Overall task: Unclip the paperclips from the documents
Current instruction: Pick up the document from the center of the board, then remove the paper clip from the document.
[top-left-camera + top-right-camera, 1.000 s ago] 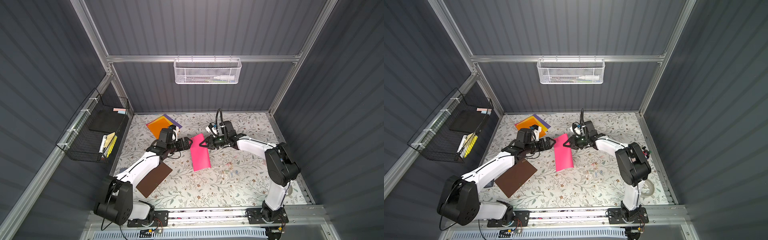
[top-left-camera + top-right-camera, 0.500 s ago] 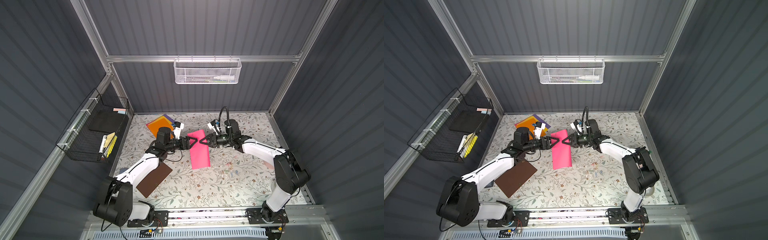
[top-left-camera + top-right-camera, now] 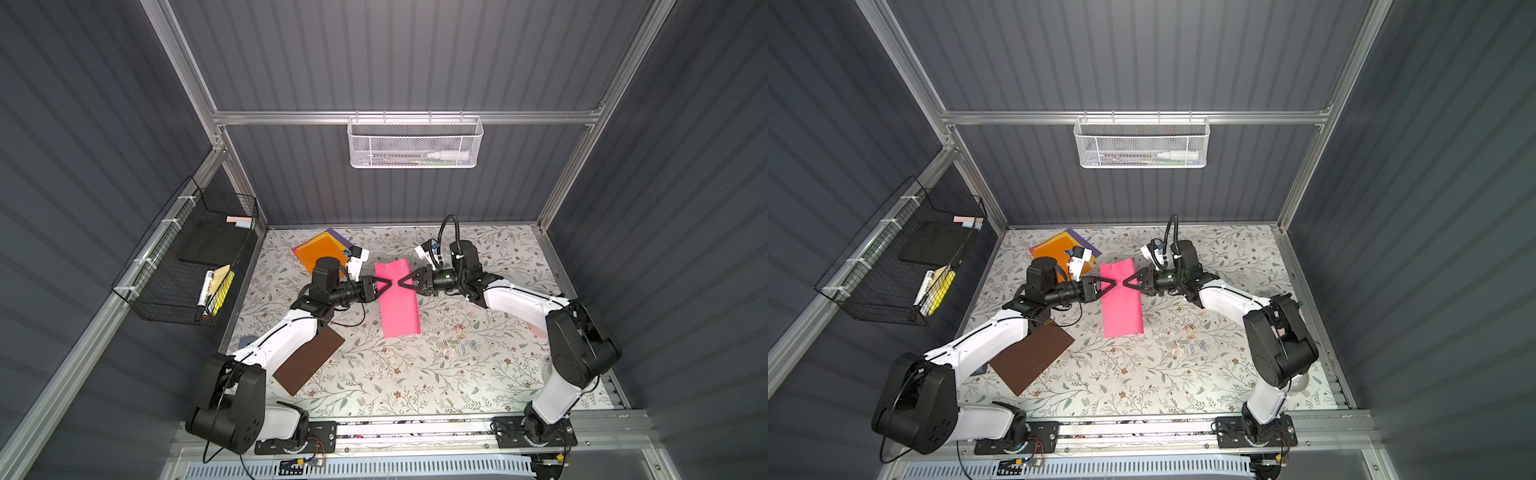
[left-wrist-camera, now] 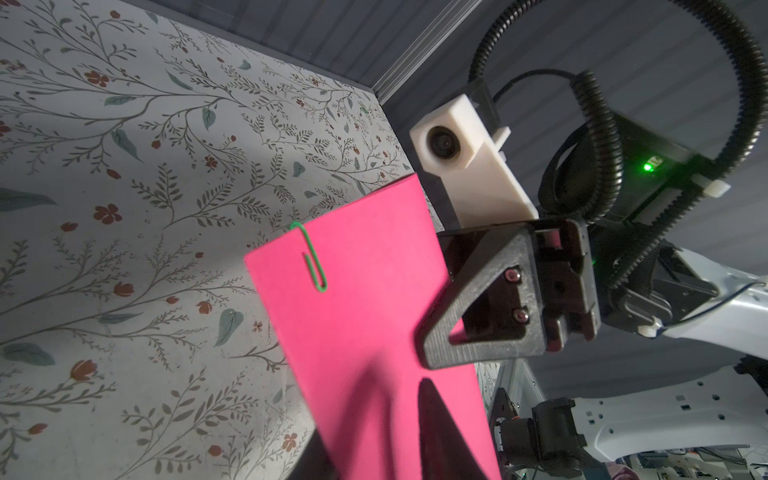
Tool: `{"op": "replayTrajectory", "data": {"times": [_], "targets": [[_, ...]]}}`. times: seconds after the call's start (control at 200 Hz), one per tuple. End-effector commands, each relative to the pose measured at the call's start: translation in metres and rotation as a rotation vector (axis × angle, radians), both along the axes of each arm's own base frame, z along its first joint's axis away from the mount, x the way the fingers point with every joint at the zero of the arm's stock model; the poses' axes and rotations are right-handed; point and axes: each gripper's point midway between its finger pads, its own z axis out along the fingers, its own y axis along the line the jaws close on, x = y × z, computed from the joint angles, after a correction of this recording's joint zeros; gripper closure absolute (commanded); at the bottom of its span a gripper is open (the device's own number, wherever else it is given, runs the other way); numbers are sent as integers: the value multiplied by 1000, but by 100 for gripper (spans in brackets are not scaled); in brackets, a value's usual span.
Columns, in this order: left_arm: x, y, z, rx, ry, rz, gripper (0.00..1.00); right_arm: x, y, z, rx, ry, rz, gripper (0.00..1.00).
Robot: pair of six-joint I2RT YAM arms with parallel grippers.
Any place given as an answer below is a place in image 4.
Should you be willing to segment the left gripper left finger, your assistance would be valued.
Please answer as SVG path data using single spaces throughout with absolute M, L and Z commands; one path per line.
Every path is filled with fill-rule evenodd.
M 336 469 L 331 462 L 319 432 L 315 430 L 297 460 L 287 480 L 335 480 Z

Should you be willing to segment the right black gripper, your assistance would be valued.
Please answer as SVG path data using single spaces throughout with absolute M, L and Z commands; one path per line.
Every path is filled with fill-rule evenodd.
M 575 219 L 444 231 L 438 241 L 450 280 L 419 326 L 429 370 L 558 352 L 572 335 L 594 339 L 602 324 L 655 338 L 718 294 L 671 244 L 634 281 L 603 287 Z

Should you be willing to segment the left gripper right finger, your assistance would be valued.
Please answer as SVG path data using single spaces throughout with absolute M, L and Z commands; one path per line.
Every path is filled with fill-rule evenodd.
M 419 384 L 418 420 L 422 479 L 486 479 L 430 379 Z

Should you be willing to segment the magenta paper sheet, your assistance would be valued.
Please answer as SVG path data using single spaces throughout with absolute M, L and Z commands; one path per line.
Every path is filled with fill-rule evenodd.
M 498 478 L 474 367 L 430 371 L 417 355 L 417 328 L 448 280 L 418 178 L 305 227 L 325 293 L 313 286 L 298 230 L 245 264 L 339 476 L 421 478 L 417 398 L 430 379 L 486 479 Z

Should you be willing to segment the green paperclip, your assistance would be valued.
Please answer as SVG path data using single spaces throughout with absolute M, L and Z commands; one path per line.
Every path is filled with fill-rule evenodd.
M 328 290 L 327 277 L 309 232 L 307 231 L 304 224 L 299 221 L 292 222 L 290 229 L 298 230 L 301 233 L 307 248 L 307 251 L 303 254 L 303 259 L 308 269 L 313 286 L 318 293 L 325 293 Z

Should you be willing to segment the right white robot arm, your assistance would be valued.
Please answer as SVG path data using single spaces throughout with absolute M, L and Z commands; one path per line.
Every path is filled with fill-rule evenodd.
M 439 235 L 451 276 L 416 347 L 432 370 L 532 361 L 546 397 L 495 393 L 490 430 L 514 468 L 592 476 L 648 450 L 700 449 L 722 462 L 767 441 L 767 282 L 669 242 L 618 287 L 614 258 L 644 225 L 553 218 Z

